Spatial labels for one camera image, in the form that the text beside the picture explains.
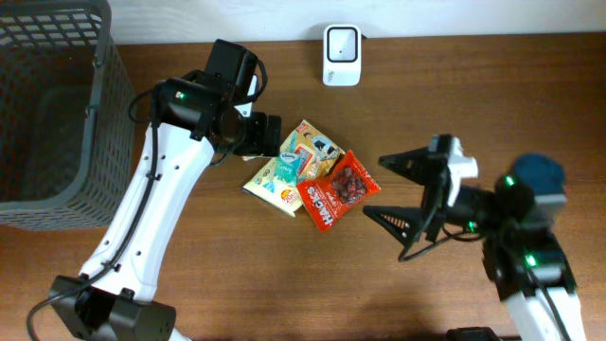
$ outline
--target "wooden table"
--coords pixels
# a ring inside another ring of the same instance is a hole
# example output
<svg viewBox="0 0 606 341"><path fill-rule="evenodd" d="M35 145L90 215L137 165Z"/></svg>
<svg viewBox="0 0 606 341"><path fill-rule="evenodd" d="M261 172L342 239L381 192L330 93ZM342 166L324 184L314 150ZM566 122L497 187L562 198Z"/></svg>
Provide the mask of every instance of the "wooden table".
<svg viewBox="0 0 606 341"><path fill-rule="evenodd" d="M321 81L320 42L245 44L267 66L258 111L303 118L352 149L383 190L369 205L418 206L422 188L381 169L382 154L459 136L492 188L514 158L545 153L566 171L556 234L579 285L590 340L606 338L606 34L371 39L359 85ZM137 92L204 68L211 45L121 46ZM141 131L136 148L141 147ZM516 334L482 266L481 244L450 242L406 264L401 246L358 206L320 233L241 191L263 161L228 158L196 184L164 258L156 300L199 339L359 339L489 326ZM25 316L58 274L74 276L105 229L0 228L0 340L26 338ZM67 331L51 309L44 340Z"/></svg>

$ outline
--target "red snack package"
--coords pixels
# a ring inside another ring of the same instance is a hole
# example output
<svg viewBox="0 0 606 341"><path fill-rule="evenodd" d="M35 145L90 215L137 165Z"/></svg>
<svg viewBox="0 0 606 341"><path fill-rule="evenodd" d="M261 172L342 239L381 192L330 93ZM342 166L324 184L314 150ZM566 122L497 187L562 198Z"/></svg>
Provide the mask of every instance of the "red snack package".
<svg viewBox="0 0 606 341"><path fill-rule="evenodd" d="M381 190L352 151L334 167L332 174L296 187L303 204L321 231L327 231L334 222L367 195Z"/></svg>

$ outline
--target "gray plastic basket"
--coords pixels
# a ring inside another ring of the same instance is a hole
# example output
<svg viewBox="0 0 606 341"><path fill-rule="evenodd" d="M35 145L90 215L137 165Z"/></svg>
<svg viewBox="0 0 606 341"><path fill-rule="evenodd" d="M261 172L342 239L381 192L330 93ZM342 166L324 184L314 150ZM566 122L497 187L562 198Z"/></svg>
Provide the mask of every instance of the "gray plastic basket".
<svg viewBox="0 0 606 341"><path fill-rule="evenodd" d="M106 1L0 4L0 224L107 225L131 179L131 81Z"/></svg>

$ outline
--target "snack package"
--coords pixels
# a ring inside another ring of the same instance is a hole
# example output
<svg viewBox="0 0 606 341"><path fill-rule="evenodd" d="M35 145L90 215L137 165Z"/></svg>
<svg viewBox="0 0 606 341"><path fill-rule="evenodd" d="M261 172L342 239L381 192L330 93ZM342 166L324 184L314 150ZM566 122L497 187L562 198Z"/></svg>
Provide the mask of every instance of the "snack package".
<svg viewBox="0 0 606 341"><path fill-rule="evenodd" d="M303 205L296 184L327 175L343 154L303 120L280 146L280 157L272 158L243 188L294 217Z"/></svg>
<svg viewBox="0 0 606 341"><path fill-rule="evenodd" d="M330 176L299 183L297 188L305 208L323 232L366 196L381 190L352 151Z"/></svg>

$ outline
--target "camera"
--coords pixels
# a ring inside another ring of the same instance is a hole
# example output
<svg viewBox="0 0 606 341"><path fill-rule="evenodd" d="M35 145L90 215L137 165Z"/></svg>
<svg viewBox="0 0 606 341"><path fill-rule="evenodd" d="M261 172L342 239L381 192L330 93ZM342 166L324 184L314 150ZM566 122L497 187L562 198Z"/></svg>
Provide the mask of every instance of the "camera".
<svg viewBox="0 0 606 341"><path fill-rule="evenodd" d="M257 67L262 86L248 95ZM256 101L266 85L265 66L257 55L241 45L217 40L205 70L160 83L152 105L161 123L187 129L190 138L198 141L206 137L217 153L277 156L281 118L261 112L245 117L236 109Z"/></svg>

